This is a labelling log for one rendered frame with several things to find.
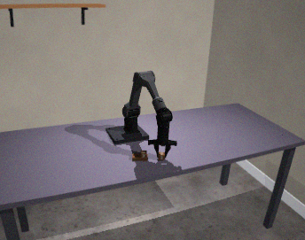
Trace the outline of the brown number cube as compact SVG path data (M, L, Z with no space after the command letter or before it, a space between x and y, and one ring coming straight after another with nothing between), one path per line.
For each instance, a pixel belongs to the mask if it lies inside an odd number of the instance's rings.
M146 158L146 151L140 151L140 158Z
M165 152L159 152L159 160L165 160Z

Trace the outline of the brown rectangular tray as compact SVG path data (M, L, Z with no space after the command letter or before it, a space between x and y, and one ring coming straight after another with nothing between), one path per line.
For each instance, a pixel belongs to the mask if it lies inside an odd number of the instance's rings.
M132 156L132 160L135 160L135 161L147 161L147 159L148 159L148 154L146 154L146 158L140 158L139 153L133 153L133 156Z

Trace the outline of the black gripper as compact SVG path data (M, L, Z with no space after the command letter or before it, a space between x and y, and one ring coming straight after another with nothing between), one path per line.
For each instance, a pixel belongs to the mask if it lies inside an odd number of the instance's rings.
M177 144L176 141L168 140L168 135L162 136L157 134L157 139L154 140L148 140L148 145L154 144L154 149L156 150L157 153L157 158L159 157L159 145L160 146L165 146L165 158L167 157L168 151L171 148L171 145Z

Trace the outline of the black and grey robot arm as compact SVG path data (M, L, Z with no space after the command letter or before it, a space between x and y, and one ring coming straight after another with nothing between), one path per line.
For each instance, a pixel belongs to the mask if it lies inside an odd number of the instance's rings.
M134 83L134 81L136 83ZM141 83L141 84L137 84ZM127 134L137 133L137 117L141 113L140 104L138 103L140 98L141 89L147 87L151 97L152 105L156 111L156 120L158 125L158 135L168 135L169 133L169 122L172 121L172 112L166 107L162 97L159 97L158 91L155 86L155 74L153 71L134 73L133 86L131 90L130 100L122 108L122 115L124 118L124 130Z

